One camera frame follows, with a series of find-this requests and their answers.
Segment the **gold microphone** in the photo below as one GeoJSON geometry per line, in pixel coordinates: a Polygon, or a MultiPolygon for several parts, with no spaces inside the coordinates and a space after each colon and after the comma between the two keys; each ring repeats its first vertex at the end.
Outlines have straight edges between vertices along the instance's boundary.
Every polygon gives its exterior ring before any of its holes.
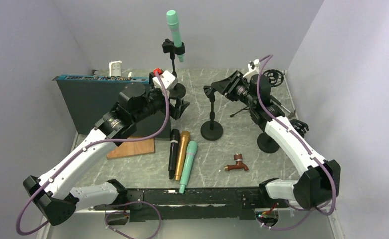
{"type": "Polygon", "coordinates": [[[179,143],[178,157],[176,163],[176,171],[175,171],[176,181],[180,181],[181,179],[185,157],[186,157],[186,150],[189,142],[190,142],[190,132],[183,131],[180,135],[180,143],[179,143]]]}

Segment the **black microphone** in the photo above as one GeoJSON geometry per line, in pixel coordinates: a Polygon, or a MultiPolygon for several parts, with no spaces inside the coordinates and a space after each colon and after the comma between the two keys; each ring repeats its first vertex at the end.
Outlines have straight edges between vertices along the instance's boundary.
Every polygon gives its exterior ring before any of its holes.
{"type": "Polygon", "coordinates": [[[169,154],[169,162],[168,162],[168,178],[170,180],[174,178],[176,172],[179,142],[180,142],[180,131],[177,129],[173,129],[170,135],[170,154],[169,154]]]}

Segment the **black tripod shock-mount stand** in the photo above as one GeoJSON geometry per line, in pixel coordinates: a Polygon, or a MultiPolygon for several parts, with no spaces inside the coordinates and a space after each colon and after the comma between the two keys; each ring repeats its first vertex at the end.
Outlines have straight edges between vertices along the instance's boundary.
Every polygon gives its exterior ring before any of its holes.
{"type": "MultiPolygon", "coordinates": [[[[273,87],[278,87],[280,86],[284,79],[285,79],[285,76],[283,74],[282,71],[280,70],[276,70],[276,69],[270,69],[270,70],[266,70],[264,71],[262,77],[267,80],[267,83],[265,83],[265,86],[263,86],[261,88],[261,95],[262,94],[265,94],[265,96],[262,95],[262,101],[263,103],[266,105],[266,104],[275,104],[277,105],[271,98],[271,88],[273,87]]],[[[250,79],[248,85],[249,85],[249,92],[251,91],[254,91],[252,92],[251,94],[256,94],[256,83],[257,83],[257,76],[253,75],[252,76],[253,79],[250,79]]],[[[234,117],[236,114],[240,113],[241,111],[244,111],[244,110],[249,110],[251,107],[247,105],[247,103],[245,103],[246,106],[244,108],[241,108],[240,110],[234,112],[233,114],[230,114],[230,117],[234,117]]]]}

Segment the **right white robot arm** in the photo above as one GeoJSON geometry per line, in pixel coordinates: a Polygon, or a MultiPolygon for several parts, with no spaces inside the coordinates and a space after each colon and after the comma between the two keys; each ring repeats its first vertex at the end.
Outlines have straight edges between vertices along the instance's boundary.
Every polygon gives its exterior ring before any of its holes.
{"type": "Polygon", "coordinates": [[[252,121],[262,130],[258,147],[266,153],[282,149],[300,176],[298,180],[272,178],[262,182],[258,202],[269,207],[276,200],[296,201],[304,210],[318,208],[327,201],[335,203],[339,195],[339,163],[325,159],[305,141],[308,125],[290,120],[271,88],[267,75],[254,74],[246,79],[240,71],[211,83],[212,93],[246,105],[252,121]]]}

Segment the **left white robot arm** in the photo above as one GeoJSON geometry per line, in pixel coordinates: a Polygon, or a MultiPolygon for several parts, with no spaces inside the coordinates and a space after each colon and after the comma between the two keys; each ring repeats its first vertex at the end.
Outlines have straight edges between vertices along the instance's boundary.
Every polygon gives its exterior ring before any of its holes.
{"type": "Polygon", "coordinates": [[[96,122],[84,142],[48,172],[25,179],[23,185],[33,203],[53,226],[88,207],[122,208],[128,201],[127,189],[117,180],[80,188],[75,184],[107,153],[127,142],[136,133],[140,121],[158,111],[164,113],[161,128],[152,135],[155,138],[164,130],[169,118],[179,119],[189,104],[183,98],[177,98],[175,104],[170,103],[167,90],[161,87],[147,91],[142,83],[126,84],[111,110],[96,122]]]}

